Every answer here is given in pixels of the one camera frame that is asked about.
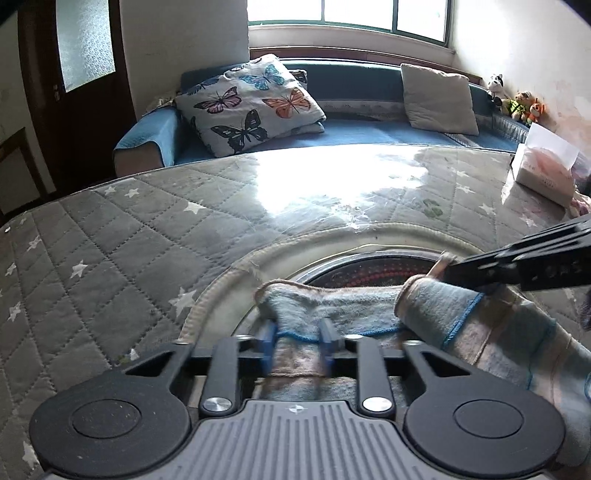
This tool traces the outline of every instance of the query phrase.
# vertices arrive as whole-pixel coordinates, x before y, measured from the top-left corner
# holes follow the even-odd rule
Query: sofa armrest
[[[186,146],[189,132],[174,107],[145,115],[125,134],[113,152],[118,177],[171,167]]]
[[[492,114],[492,129],[503,137],[517,143],[525,143],[530,129],[520,122],[516,122],[511,117],[499,112]]]

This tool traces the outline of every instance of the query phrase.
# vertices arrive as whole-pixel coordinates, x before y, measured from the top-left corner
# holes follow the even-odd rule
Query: window
[[[250,25],[303,23],[386,31],[446,46],[452,0],[248,0]]]
[[[56,0],[56,24],[66,92],[115,71],[108,0]]]

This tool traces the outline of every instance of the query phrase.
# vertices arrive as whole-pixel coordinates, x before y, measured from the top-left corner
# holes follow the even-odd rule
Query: metal screw
[[[369,411],[386,411],[392,408],[392,402],[383,397],[369,397],[363,401],[363,407]]]
[[[223,397],[210,397],[203,402],[203,408],[209,411],[226,411],[232,406],[232,402]]]

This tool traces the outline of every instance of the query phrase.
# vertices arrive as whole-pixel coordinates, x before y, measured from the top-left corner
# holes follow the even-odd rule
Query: butterfly print
[[[285,79],[281,76],[281,73],[279,73],[279,70],[277,70],[274,65],[268,65],[265,69],[265,73],[262,76],[242,75],[238,78],[243,82],[254,85],[258,90],[268,90],[269,83],[271,82],[275,83],[276,85],[283,85],[285,83]]]
[[[244,128],[227,127],[226,125],[217,125],[212,127],[212,132],[220,137],[228,139],[228,145],[234,149],[234,154],[244,150],[244,140],[252,142],[254,137],[259,142],[269,138],[267,130],[261,127],[261,118],[256,110],[251,110],[246,114]]]
[[[236,92],[237,88],[238,87],[232,87],[228,89],[222,96],[219,96],[216,92],[216,99],[196,103],[194,107],[200,108],[201,110],[207,109],[207,113],[222,113],[224,108],[234,108],[242,102],[242,99]]]
[[[262,101],[267,106],[274,108],[277,116],[281,118],[291,118],[294,112],[300,113],[298,108],[310,110],[312,107],[299,88],[294,88],[291,91],[289,98],[263,98]]]
[[[209,87],[211,85],[215,85],[219,81],[219,77],[214,77],[211,79],[207,79],[204,82],[198,83],[194,87],[191,87],[187,90],[187,95],[195,95],[199,90],[203,90],[205,87]]]

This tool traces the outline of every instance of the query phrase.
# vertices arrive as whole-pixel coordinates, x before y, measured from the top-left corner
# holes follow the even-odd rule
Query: stuffed animal
[[[514,99],[502,101],[501,112],[513,120],[525,122],[535,97],[531,92],[519,92]]]
[[[505,91],[505,83],[503,82],[502,74],[493,75],[486,84],[486,88],[488,90],[489,95],[493,97],[493,99],[495,97],[498,97],[501,100],[503,98],[509,98],[509,95],[507,95]]]
[[[535,99],[535,103],[530,107],[530,112],[527,116],[527,119],[525,120],[525,123],[527,123],[528,127],[530,127],[533,123],[539,123],[540,117],[545,111],[546,106],[543,103],[539,103],[538,99]]]

